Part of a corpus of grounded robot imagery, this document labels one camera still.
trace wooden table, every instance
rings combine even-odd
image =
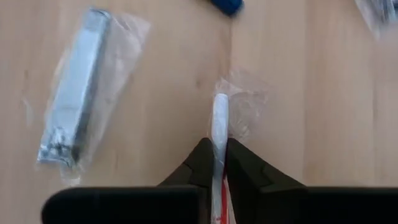
[[[246,144],[264,160],[311,185],[398,184],[398,32],[375,40],[353,1],[246,0],[234,20],[204,0],[94,3],[152,29],[83,185],[158,184],[207,136],[230,68],[268,83]],[[50,83],[88,1],[0,4],[0,219],[39,223],[65,188],[35,164]]]

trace clear plastic packaging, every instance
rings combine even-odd
[[[68,185],[80,183],[118,98],[142,52],[150,24],[89,9],[55,72],[39,163],[56,163]]]
[[[242,70],[234,70],[228,78],[222,78],[216,84],[211,124],[211,138],[215,153],[213,174],[212,222],[224,223],[229,218],[222,211],[228,206],[229,194],[224,162],[228,138],[240,142],[248,139],[255,129],[267,102],[267,86]]]
[[[398,0],[355,0],[372,33],[381,33],[398,22]]]

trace black tool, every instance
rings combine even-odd
[[[52,196],[44,224],[210,223],[213,145],[202,139],[157,187],[79,188]],[[398,189],[306,187],[228,140],[226,172],[237,224],[396,223]]]

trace blue object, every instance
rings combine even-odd
[[[211,0],[227,16],[234,16],[243,7],[243,0]]]

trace white plastic stick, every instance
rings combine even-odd
[[[228,141],[228,96],[219,93],[213,104],[213,121],[211,124],[211,138],[215,154],[213,174],[213,219],[220,222],[222,211],[221,186],[225,163],[226,144]]]

